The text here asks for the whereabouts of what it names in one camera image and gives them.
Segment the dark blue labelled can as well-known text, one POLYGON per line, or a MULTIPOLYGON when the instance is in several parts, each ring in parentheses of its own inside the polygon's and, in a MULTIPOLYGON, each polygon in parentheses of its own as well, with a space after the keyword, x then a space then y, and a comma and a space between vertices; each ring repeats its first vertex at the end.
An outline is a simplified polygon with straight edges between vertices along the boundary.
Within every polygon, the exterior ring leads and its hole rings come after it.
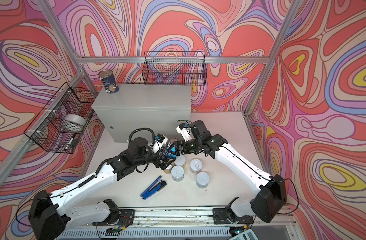
POLYGON ((98 76, 104 86, 106 93, 113 94, 119 90, 113 71, 102 70, 98 73, 98 76))

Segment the light blue labelled can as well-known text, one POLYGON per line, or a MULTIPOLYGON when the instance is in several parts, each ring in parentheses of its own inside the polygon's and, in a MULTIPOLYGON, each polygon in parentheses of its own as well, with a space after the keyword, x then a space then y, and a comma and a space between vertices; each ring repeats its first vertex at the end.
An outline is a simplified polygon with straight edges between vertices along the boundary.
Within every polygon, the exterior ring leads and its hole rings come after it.
POLYGON ((177 139, 170 139, 167 141, 161 153, 161 163, 174 161, 180 155, 179 151, 177 151, 177 147, 175 144, 176 141, 177 139))

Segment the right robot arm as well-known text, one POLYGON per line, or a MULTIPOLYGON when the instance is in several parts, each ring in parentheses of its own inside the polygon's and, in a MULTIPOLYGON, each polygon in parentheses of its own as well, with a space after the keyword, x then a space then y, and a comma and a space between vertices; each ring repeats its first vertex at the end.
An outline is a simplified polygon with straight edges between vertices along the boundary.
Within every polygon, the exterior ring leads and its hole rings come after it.
POLYGON ((210 156, 231 169, 251 190, 251 195, 238 201, 232 200, 231 214, 237 217, 255 215, 265 223, 270 223, 278 215, 287 200, 285 180, 280 175, 259 169, 240 155, 223 136, 212 135, 203 121, 181 121, 176 128, 183 140, 169 147, 175 156, 200 154, 210 156))

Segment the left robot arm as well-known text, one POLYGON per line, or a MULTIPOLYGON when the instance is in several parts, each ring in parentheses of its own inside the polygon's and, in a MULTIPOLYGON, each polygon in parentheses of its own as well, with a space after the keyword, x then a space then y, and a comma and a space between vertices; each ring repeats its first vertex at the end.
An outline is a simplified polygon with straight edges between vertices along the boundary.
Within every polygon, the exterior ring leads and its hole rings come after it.
POLYGON ((152 134, 151 144, 141 137, 129 137, 128 147, 119 155, 103 160, 95 172, 51 193, 43 190, 34 196, 28 220, 38 240, 54 240, 63 231, 89 224, 116 225, 121 218, 113 200, 92 206, 75 206, 99 189, 120 181, 139 166, 153 164, 162 170, 179 155, 179 147, 161 135, 152 134))

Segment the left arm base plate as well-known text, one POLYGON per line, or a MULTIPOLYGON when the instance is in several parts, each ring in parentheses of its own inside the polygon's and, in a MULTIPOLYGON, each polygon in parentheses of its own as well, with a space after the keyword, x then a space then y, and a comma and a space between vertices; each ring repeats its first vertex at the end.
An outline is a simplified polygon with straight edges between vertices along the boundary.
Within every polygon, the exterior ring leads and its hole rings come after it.
POLYGON ((119 209, 113 211, 109 216, 102 222, 93 222, 93 226, 120 226, 128 227, 131 226, 135 219, 134 209, 119 209))

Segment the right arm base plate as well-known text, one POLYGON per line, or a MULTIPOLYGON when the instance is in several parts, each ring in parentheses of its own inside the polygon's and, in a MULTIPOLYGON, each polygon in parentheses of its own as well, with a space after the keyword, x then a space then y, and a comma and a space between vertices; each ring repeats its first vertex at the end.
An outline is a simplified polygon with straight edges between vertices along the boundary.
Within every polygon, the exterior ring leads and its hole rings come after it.
POLYGON ((237 217, 227 208, 214 208, 212 211, 213 212, 209 217, 213 218, 216 225, 245 224, 245 220, 243 218, 237 217))

